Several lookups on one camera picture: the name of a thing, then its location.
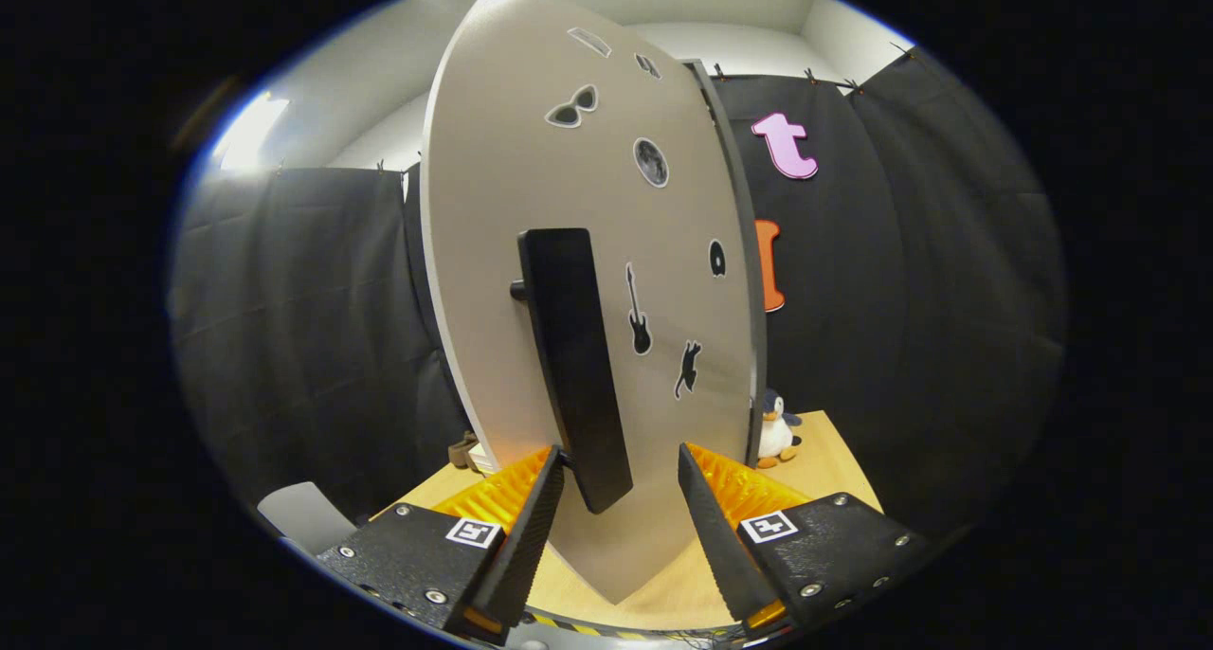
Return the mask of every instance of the black handle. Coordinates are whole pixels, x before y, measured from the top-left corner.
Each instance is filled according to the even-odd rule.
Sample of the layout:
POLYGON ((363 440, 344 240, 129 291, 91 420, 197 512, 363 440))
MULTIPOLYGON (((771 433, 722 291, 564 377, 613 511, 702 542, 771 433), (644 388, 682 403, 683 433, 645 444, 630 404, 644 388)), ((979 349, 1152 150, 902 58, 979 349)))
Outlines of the black handle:
POLYGON ((586 228, 533 228, 518 235, 522 283, 535 347, 564 450, 591 513, 632 490, 615 399, 593 249, 586 228))

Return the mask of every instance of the penguin toy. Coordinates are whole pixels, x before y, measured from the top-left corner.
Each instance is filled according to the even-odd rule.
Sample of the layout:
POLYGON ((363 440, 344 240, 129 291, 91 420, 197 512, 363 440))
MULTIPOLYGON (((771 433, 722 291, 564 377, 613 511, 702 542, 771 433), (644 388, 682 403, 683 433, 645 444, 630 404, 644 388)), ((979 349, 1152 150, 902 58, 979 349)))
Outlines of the penguin toy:
POLYGON ((762 401, 762 435, 758 438, 758 467, 774 468, 780 461, 796 457, 801 438, 792 434, 792 427, 801 424, 801 417, 784 412, 784 398, 768 389, 762 401))

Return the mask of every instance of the white curved board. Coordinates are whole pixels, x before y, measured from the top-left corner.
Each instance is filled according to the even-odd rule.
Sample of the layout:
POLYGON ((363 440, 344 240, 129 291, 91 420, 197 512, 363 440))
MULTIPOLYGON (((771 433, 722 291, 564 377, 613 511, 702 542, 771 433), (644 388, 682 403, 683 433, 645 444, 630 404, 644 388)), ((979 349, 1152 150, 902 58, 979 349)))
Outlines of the white curved board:
POLYGON ((694 538, 678 445, 744 462, 750 439, 762 304, 741 235, 754 230, 739 218, 699 85, 581 7, 479 0, 439 64, 421 175, 438 329, 497 467, 560 443, 528 306, 508 292, 522 278, 517 236, 590 230, 634 486, 592 515, 568 478, 549 542, 603 598, 622 600, 694 538), (559 110, 579 93, 581 107, 559 110), (642 353, 637 313, 651 338, 642 353))

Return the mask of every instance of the ceiling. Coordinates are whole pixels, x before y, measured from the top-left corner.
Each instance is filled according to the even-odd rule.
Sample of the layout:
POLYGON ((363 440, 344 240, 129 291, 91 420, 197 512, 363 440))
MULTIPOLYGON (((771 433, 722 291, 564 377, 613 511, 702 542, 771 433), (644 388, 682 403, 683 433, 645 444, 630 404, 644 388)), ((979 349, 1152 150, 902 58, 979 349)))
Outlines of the ceiling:
MULTIPOLYGON (((813 0, 565 0, 620 24, 746 24, 801 34, 813 0)), ((369 12, 268 84, 291 102, 262 153, 325 165, 378 120, 425 93, 475 0, 397 0, 369 12)))

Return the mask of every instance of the small brown object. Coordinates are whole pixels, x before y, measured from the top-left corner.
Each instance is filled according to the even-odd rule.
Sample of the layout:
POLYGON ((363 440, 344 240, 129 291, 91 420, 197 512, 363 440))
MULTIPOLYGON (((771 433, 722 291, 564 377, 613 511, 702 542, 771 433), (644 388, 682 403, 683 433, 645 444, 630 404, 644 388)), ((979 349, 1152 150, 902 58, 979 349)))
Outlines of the small brown object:
POLYGON ((465 432, 463 439, 456 444, 451 444, 446 447, 446 456, 450 458, 451 466, 459 469, 465 469, 467 467, 474 467, 472 460, 467 457, 469 449, 477 445, 475 433, 465 432))

